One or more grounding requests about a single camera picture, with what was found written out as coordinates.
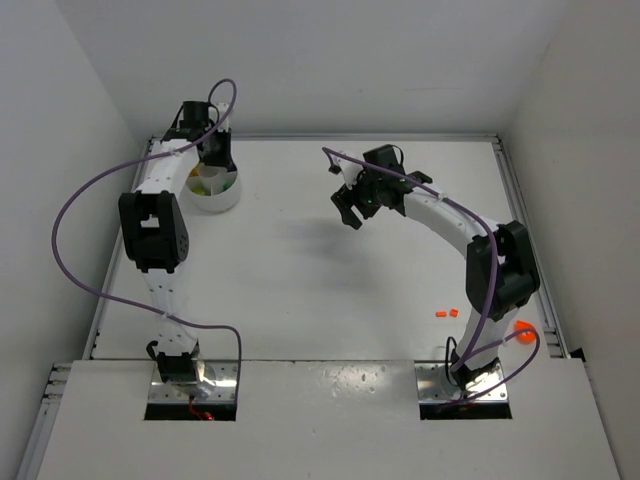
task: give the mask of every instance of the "metal mounting plate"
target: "metal mounting plate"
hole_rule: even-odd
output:
[[[145,420],[197,420],[193,410],[207,412],[216,420],[236,418],[238,364],[197,360],[203,380],[195,385],[163,383],[157,366],[153,370]]]
[[[449,402],[472,396],[500,383],[504,379],[500,362],[491,372],[484,373],[474,382],[467,384],[464,391],[447,380],[445,364],[442,362],[416,363],[415,370],[422,420],[511,418],[509,394],[504,384],[468,403],[445,406]]]

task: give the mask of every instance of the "white wall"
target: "white wall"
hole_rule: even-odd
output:
[[[506,125],[568,0],[58,0],[136,134],[231,76],[235,128]]]
[[[640,471],[640,3],[575,1],[509,150],[573,347],[626,478]]]
[[[53,217],[71,189],[139,150],[52,0],[0,2],[0,65],[4,480],[17,472],[51,364],[81,355],[95,304],[53,261]],[[64,223],[63,255],[93,285],[113,246],[116,193],[130,178],[87,192]]]

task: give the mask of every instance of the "orange object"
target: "orange object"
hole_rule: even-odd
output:
[[[531,328],[535,330],[535,327],[533,325],[522,320],[518,320],[516,322],[513,330],[514,332],[517,332],[518,330],[524,330],[525,328]],[[518,340],[518,342],[522,343],[523,345],[528,345],[536,341],[536,335],[533,332],[524,332],[518,335],[516,337],[516,340]]]

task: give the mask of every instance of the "red wire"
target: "red wire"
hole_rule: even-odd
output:
[[[189,412],[192,415],[195,415],[200,420],[213,420],[213,415],[209,412],[200,413],[195,408],[193,408],[193,397],[189,397]]]
[[[193,397],[189,397],[189,412],[192,415],[195,415],[196,417],[198,417],[200,420],[203,420],[202,415],[200,415],[200,412],[198,412],[195,408],[193,408]]]

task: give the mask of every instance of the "black bracket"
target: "black bracket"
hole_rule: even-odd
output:
[[[156,354],[154,348],[157,346],[158,341],[153,340],[147,344],[146,350],[149,358],[158,365],[158,373],[163,383],[168,381],[181,384],[197,383],[198,376],[193,356],[198,354],[199,346],[196,345],[196,349],[191,354],[183,352],[179,357],[167,356],[163,352]]]
[[[460,360],[460,357],[458,356],[458,353],[454,350],[451,353],[451,359],[450,359],[451,365],[458,363],[458,360]],[[451,377],[453,377],[453,381],[455,382],[455,384],[461,390],[464,391],[465,386],[467,384],[472,382],[474,379],[478,378],[479,375],[485,372],[492,371],[497,364],[498,364],[498,357],[494,358],[490,363],[487,363],[483,367],[476,368],[475,370],[471,370],[466,365],[462,365],[455,372],[453,371],[451,372]]]
[[[189,253],[189,234],[176,196],[169,192],[123,193],[118,201],[122,238],[127,257],[144,273],[150,268],[169,273],[185,261]],[[142,226],[151,217],[157,226]]]
[[[494,232],[498,255],[504,257],[498,266],[496,290],[489,311],[495,321],[514,307],[522,307],[540,288],[540,274],[533,255],[526,227],[513,221],[500,225]],[[489,237],[475,237],[467,245],[467,297],[476,311],[482,311],[491,274],[491,244]]]
[[[182,120],[176,121],[167,130],[163,142],[175,139],[194,142],[213,127],[209,118],[209,102],[186,101],[182,103]],[[231,157],[231,129],[228,132],[213,132],[207,140],[198,145],[200,161],[208,167],[223,167],[228,172],[238,170]]]
[[[346,185],[343,185],[340,187],[340,190],[331,195],[331,201],[338,208],[342,217],[342,223],[349,225],[355,230],[358,230],[362,226],[362,222],[358,216],[353,213],[352,208],[354,206],[365,220],[373,217],[380,209],[380,206],[369,204],[366,201],[360,201],[359,192],[357,190],[349,190]]]

